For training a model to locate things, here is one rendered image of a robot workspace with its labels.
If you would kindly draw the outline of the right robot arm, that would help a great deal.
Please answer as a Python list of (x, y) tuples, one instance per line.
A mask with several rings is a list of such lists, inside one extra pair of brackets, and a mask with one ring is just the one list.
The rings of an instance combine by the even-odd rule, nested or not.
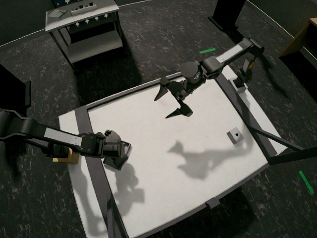
[[(252, 67), (257, 57), (264, 53), (265, 47), (255, 38), (245, 37), (240, 43), (218, 56), (211, 56), (200, 61), (189, 61), (182, 65), (181, 74), (194, 90), (199, 88), (207, 80), (216, 79), (222, 73), (223, 68), (242, 55), (246, 54), (243, 66), (237, 71), (238, 77), (233, 80), (237, 88), (244, 87), (252, 79)], [(254, 60), (253, 60), (254, 59)], [(184, 99), (188, 95), (189, 87), (183, 86), (184, 81), (172, 81), (167, 89), (172, 96)]]

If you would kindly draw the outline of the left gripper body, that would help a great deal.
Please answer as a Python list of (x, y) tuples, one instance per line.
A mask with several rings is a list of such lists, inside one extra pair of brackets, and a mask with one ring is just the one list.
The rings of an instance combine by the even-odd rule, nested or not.
[[(96, 134), (101, 135), (102, 137), (105, 137), (104, 134), (102, 134), (101, 132), (97, 132)], [(126, 163), (126, 161), (128, 160), (128, 156), (126, 154), (124, 154), (123, 158), (115, 158), (115, 160), (113, 161), (113, 163), (118, 167), (118, 168), (122, 168), (122, 166)]]

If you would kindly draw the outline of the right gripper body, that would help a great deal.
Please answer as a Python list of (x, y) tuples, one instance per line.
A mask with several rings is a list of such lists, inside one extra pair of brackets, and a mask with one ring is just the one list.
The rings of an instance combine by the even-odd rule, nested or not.
[[(162, 77), (160, 80), (159, 80), (162, 84), (162, 86), (167, 89), (167, 86), (171, 83), (166, 77)], [(191, 87), (191, 85), (187, 82), (187, 80), (185, 79), (184, 80), (184, 83), (183, 83), (183, 86), (186, 88), (186, 87), (189, 87), (189, 91), (188, 91), (188, 95), (189, 96), (190, 94), (193, 94), (194, 92), (194, 89)], [(186, 96), (186, 97), (187, 97)], [(174, 97), (177, 102), (179, 103), (180, 105), (180, 110), (182, 112), (182, 114), (184, 114), (186, 117), (190, 117), (192, 114), (193, 114), (193, 111), (191, 110), (191, 108), (186, 104), (184, 103), (183, 101), (185, 100), (184, 99), (180, 99), (178, 96), (177, 97)]]

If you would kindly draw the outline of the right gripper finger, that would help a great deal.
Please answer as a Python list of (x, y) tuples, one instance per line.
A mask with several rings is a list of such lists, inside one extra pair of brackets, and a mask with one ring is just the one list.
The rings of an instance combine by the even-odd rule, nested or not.
[(165, 118), (168, 119), (168, 118), (171, 118), (171, 117), (174, 117), (174, 116), (178, 116), (178, 115), (184, 115), (184, 114), (182, 114), (182, 112), (181, 112), (181, 110), (179, 108), (177, 108), (175, 111), (173, 111), (171, 114), (169, 114)]
[(167, 89), (165, 89), (161, 83), (160, 84), (160, 90), (157, 94), (157, 96), (155, 97), (154, 101), (157, 101), (158, 99), (160, 99), (163, 95), (165, 95), (167, 92), (169, 92)]

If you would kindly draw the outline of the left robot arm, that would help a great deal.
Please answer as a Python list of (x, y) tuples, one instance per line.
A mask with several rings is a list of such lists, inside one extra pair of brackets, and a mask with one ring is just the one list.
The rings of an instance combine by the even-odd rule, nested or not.
[(124, 144), (115, 131), (106, 130), (105, 137), (90, 132), (76, 135), (5, 109), (0, 111), (0, 141), (31, 144), (41, 148), (42, 153), (50, 158), (68, 158), (69, 148), (80, 156), (99, 159), (103, 156), (123, 158), (125, 153)]

